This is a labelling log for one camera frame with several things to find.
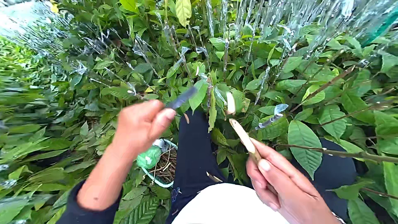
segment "green plastic bag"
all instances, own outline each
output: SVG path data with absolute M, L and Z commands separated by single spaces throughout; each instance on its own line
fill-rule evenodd
M 153 168 L 160 160 L 161 150 L 159 147 L 151 146 L 146 152 L 137 157 L 137 165 L 146 169 Z

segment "knife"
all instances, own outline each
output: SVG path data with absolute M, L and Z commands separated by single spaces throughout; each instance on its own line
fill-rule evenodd
M 189 88 L 187 91 L 181 93 L 176 100 L 171 101 L 170 103 L 167 104 L 167 108 L 171 108 L 173 110 L 176 110 L 177 108 L 181 107 L 183 103 L 189 100 L 195 93 L 197 92 L 197 89 L 192 86 Z

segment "leg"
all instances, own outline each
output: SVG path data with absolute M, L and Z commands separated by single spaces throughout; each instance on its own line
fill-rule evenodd
M 322 147 L 331 150 L 345 151 L 332 141 L 323 138 L 321 138 L 320 141 Z M 292 160 L 292 164 L 310 179 L 308 173 L 300 166 L 296 159 Z M 310 179 L 310 181 L 322 195 L 330 210 L 343 220 L 348 220 L 348 201 L 339 198 L 335 192 L 326 190 L 339 188 L 342 185 L 351 185 L 354 183 L 356 176 L 357 172 L 352 158 L 341 158 L 324 154 L 322 156 L 321 165 L 315 171 L 314 180 L 312 181 Z
M 187 111 L 189 124 L 184 117 L 179 123 L 176 176 L 172 191 L 172 207 L 166 223 L 171 223 L 181 209 L 199 191 L 217 184 L 206 172 L 226 182 L 211 151 L 209 124 L 199 111 Z

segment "right hand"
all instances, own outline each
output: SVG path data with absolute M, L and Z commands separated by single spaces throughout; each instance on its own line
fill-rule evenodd
M 286 158 L 255 139 L 252 142 L 263 159 L 257 165 L 249 157 L 246 170 L 264 204 L 291 224 L 341 224 L 311 182 Z
M 170 126 L 175 114 L 175 110 L 164 108 L 158 100 L 124 108 L 119 114 L 115 137 L 107 151 L 119 155 L 121 160 L 134 161 Z

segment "finger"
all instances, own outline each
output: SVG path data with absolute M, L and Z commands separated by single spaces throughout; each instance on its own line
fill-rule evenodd
M 312 183 L 298 171 L 284 156 L 275 151 L 273 148 L 251 138 L 254 146 L 260 153 L 261 157 L 268 160 L 275 167 L 284 172 L 302 191 L 315 195 L 318 191 Z
M 281 208 L 281 204 L 279 202 L 278 196 L 273 194 L 271 191 L 267 189 L 261 189 L 257 182 L 252 181 L 252 185 L 256 191 L 258 198 L 270 207 L 272 210 L 276 211 Z
M 157 139 L 170 126 L 175 115 L 176 111 L 171 108 L 160 111 L 152 122 L 149 137 L 153 140 Z
M 249 157 L 246 162 L 246 172 L 248 173 L 252 182 L 257 183 L 258 188 L 260 189 L 267 188 L 267 181 L 265 177 L 261 174 L 260 170 L 258 170 L 257 164 L 253 161 L 251 157 Z
M 258 162 L 258 167 L 267 182 L 269 182 L 282 197 L 294 197 L 297 193 L 302 192 L 283 171 L 267 160 L 261 159 Z
M 140 118 L 142 118 L 146 122 L 152 122 L 156 115 L 164 108 L 164 104 L 159 100 L 150 100 L 148 102 L 144 102 L 140 105 L 140 108 L 137 108 L 137 112 L 140 114 Z

